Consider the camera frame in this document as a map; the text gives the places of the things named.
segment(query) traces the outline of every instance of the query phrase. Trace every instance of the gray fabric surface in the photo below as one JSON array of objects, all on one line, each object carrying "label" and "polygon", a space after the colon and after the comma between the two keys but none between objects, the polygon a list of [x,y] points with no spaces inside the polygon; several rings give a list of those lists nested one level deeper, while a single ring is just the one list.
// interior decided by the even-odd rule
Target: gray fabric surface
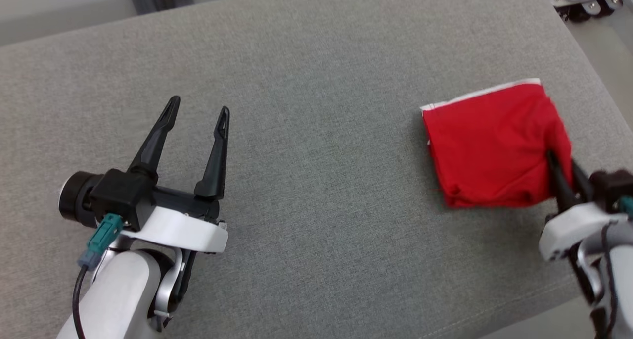
[{"label": "gray fabric surface", "polygon": [[223,0],[5,46],[0,76],[2,338],[61,328],[91,231],[59,187],[126,167],[174,94],[172,188],[231,109],[229,241],[198,256],[175,338],[476,337],[577,295],[538,254],[554,204],[444,206],[422,104],[540,77],[582,166],[633,168],[547,0]]}]

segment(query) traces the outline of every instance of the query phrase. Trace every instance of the teal connector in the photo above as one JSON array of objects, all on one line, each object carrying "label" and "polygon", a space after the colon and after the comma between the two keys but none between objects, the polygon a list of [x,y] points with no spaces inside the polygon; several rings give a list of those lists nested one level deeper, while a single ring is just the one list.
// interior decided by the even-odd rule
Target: teal connector
[{"label": "teal connector", "polygon": [[119,215],[108,213],[99,224],[99,227],[88,241],[88,249],[77,260],[79,267],[87,266],[88,271],[93,271],[99,265],[101,256],[108,246],[117,238],[123,230],[123,220]]},{"label": "teal connector", "polygon": [[633,218],[633,198],[631,197],[620,197],[620,211],[622,213],[626,213],[629,215],[629,218]]}]

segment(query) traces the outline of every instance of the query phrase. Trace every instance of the black cable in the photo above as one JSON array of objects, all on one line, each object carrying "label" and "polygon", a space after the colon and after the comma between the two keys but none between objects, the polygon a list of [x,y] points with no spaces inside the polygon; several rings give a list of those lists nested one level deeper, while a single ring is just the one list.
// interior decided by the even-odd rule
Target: black cable
[{"label": "black cable", "polygon": [[608,338],[611,335],[613,326],[615,326],[615,319],[617,316],[617,308],[618,308],[618,298],[617,298],[617,294],[615,293],[615,283],[613,282],[614,280],[613,267],[611,266],[611,251],[609,249],[609,243],[606,236],[606,232],[608,231],[610,226],[611,224],[607,224],[606,226],[604,226],[604,228],[602,228],[602,234],[601,234],[602,247],[604,249],[604,260],[606,260],[606,271],[607,271],[607,276],[609,279],[609,283],[608,283],[609,292],[611,292],[611,298],[610,298],[611,313],[609,316],[609,324],[604,330],[604,338]]},{"label": "black cable", "polygon": [[79,339],[86,339],[84,328],[81,327],[81,320],[79,319],[79,292],[81,292],[81,283],[84,282],[86,271],[88,271],[88,266],[83,265],[81,270],[79,270],[79,275],[75,281],[75,289],[73,290],[73,321],[75,322],[75,330],[77,330]]}]

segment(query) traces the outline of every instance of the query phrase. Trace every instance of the gray floor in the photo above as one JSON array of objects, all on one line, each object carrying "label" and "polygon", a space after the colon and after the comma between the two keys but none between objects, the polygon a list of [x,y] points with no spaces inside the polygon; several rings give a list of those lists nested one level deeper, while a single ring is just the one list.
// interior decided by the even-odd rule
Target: gray floor
[{"label": "gray floor", "polygon": [[[633,13],[625,8],[605,19],[567,26],[633,129]],[[588,306],[577,298],[481,339],[593,337]]]}]

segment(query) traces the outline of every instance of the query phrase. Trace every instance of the red cloth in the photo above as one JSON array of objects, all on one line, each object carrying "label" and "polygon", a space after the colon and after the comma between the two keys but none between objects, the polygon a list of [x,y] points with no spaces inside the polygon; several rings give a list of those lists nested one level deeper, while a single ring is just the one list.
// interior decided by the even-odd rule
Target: red cloth
[{"label": "red cloth", "polygon": [[568,181],[572,146],[540,84],[519,84],[423,111],[446,203],[522,207],[552,197],[545,153]]}]

